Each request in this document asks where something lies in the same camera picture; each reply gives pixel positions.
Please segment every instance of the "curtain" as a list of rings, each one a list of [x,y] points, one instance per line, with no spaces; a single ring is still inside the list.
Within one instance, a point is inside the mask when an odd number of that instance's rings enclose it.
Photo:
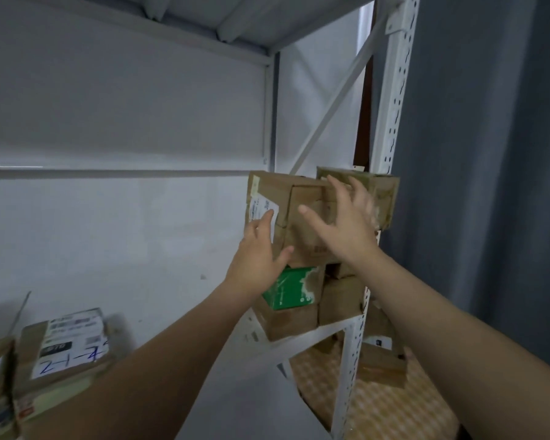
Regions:
[[[420,1],[392,172],[382,247],[550,364],[550,0]]]

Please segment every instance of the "left arm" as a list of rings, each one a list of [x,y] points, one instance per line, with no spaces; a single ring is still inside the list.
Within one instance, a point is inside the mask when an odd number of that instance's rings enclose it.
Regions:
[[[35,422],[27,440],[174,439],[235,324],[286,266],[273,260],[270,211],[250,222],[226,279],[202,303]]]

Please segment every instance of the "right arm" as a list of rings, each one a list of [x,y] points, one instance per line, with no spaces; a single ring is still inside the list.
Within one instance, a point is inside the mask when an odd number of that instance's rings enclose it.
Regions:
[[[337,190],[336,225],[326,225],[308,207],[300,206],[300,212],[371,289],[471,436],[550,438],[550,366],[383,253],[367,190],[351,179],[351,200],[340,182],[328,180]]]

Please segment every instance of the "hand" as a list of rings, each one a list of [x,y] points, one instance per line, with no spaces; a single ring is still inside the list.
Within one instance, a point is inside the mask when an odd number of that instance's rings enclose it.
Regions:
[[[349,180],[354,188],[352,201],[346,187],[339,180],[328,176],[328,181],[336,189],[335,225],[327,225],[315,211],[305,205],[300,205],[298,210],[337,258],[358,270],[359,262],[381,252],[375,234],[379,225],[375,218],[373,197],[358,180],[353,177],[349,177]]]
[[[225,282],[243,293],[259,295],[270,288],[281,274],[293,253],[293,246],[284,248],[273,260],[271,250],[271,219],[273,210],[267,211],[260,220],[249,222],[244,236],[228,267]]]

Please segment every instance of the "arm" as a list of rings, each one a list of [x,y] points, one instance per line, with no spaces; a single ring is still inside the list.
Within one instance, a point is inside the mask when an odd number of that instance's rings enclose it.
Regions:
[[[235,324],[277,279],[269,211],[244,230],[224,282],[202,303],[73,399],[37,419],[27,440],[172,440]]]
[[[305,206],[300,212],[371,289],[464,427],[476,439],[550,438],[550,366],[385,255],[367,190],[352,179],[351,200],[328,179],[337,190],[336,225]]]

